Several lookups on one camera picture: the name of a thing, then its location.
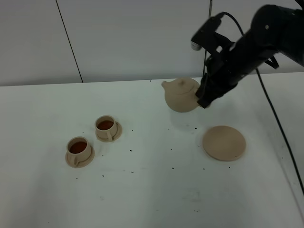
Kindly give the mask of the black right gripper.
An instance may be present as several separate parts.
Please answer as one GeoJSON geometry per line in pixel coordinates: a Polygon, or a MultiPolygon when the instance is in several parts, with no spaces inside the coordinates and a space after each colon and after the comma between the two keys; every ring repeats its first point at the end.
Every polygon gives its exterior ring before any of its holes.
{"type": "Polygon", "coordinates": [[[277,69],[279,65],[274,55],[279,52],[279,35],[277,28],[254,26],[229,49],[222,51],[218,47],[220,56],[211,55],[206,61],[207,73],[195,93],[198,104],[207,108],[263,63],[277,69]]]}

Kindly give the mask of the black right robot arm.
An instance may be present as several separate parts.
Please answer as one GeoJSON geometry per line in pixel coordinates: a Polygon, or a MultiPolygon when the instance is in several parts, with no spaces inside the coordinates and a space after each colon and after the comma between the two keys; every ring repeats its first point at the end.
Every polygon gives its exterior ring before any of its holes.
{"type": "Polygon", "coordinates": [[[216,32],[224,15],[226,12],[209,18],[191,38],[194,50],[203,48],[210,54],[204,64],[207,71],[196,91],[197,103],[203,108],[234,89],[261,64],[277,69],[276,53],[304,64],[303,9],[264,5],[237,42],[216,32]]]}

